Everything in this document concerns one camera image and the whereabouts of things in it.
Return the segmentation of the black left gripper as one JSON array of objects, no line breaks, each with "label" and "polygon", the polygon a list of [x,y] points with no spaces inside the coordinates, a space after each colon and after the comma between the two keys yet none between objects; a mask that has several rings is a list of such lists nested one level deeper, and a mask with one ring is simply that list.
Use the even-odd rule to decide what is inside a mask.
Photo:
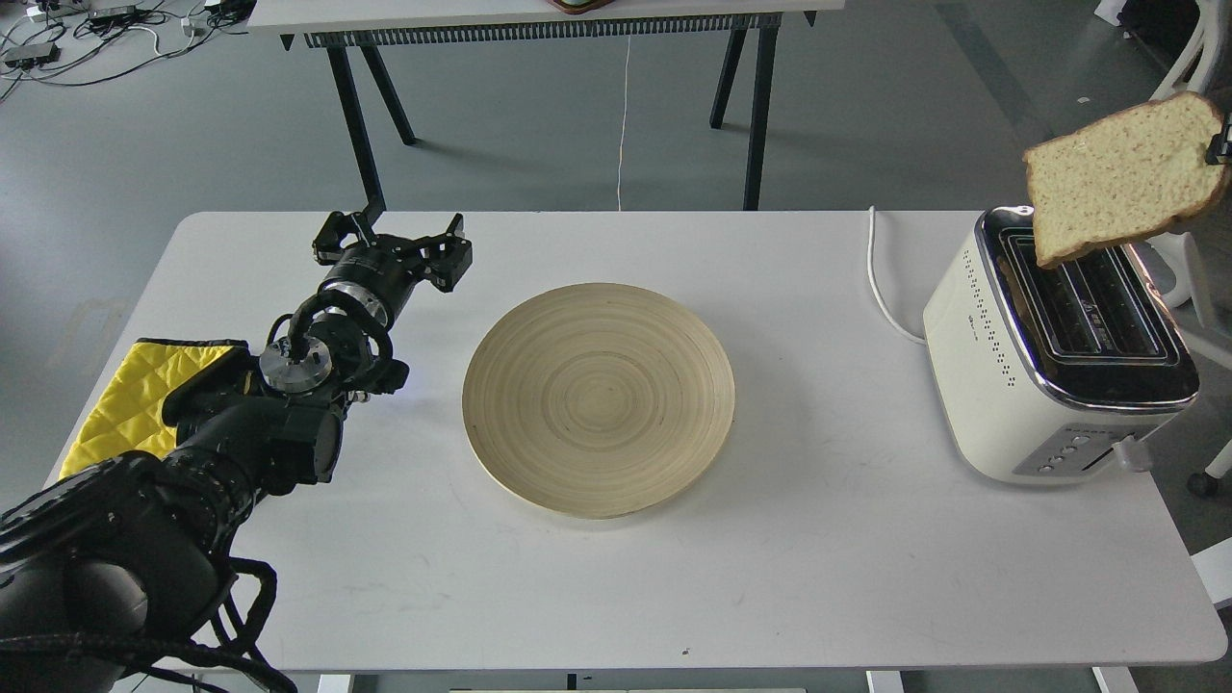
[{"label": "black left gripper", "polygon": [[395,324],[415,285],[453,293],[474,261],[464,216],[453,215],[441,234],[416,240],[379,240],[366,215],[326,215],[312,242],[314,260],[330,268],[323,290],[356,298],[383,327]]}]

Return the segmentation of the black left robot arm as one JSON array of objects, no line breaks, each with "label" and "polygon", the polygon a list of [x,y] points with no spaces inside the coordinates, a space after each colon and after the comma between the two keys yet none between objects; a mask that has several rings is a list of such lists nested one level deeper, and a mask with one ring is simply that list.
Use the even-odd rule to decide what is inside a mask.
[{"label": "black left robot arm", "polygon": [[313,240],[326,276],[253,355],[234,342],[160,408],[168,453],[129,448],[2,514],[2,689],[107,692],[132,675],[193,684],[163,658],[294,682],[260,654],[277,575],[232,544],[260,499],[330,481],[347,408],[407,381],[389,333],[416,285],[450,293],[474,259],[441,234],[377,234],[333,212]]}]

